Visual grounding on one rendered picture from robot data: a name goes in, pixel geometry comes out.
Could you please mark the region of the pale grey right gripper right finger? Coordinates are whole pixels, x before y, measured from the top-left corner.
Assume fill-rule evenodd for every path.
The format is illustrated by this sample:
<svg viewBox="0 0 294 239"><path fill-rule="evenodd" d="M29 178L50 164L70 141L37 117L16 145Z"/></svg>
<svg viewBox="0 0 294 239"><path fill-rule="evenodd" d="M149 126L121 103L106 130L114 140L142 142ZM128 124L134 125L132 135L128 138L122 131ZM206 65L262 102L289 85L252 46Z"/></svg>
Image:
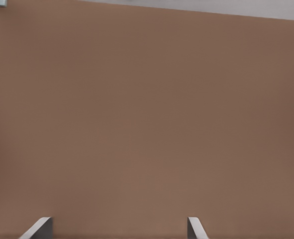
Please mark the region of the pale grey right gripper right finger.
<svg viewBox="0 0 294 239"><path fill-rule="evenodd" d="M198 217L187 218L187 239L209 239Z"/></svg>

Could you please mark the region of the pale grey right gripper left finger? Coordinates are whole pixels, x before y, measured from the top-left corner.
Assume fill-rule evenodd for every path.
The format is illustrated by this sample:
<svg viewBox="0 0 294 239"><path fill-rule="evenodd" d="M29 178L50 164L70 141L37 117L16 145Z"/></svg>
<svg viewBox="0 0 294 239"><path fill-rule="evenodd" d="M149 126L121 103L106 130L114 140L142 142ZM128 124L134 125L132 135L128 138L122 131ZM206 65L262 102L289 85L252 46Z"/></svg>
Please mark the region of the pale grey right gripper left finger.
<svg viewBox="0 0 294 239"><path fill-rule="evenodd" d="M53 239L53 218L40 218L19 239Z"/></svg>

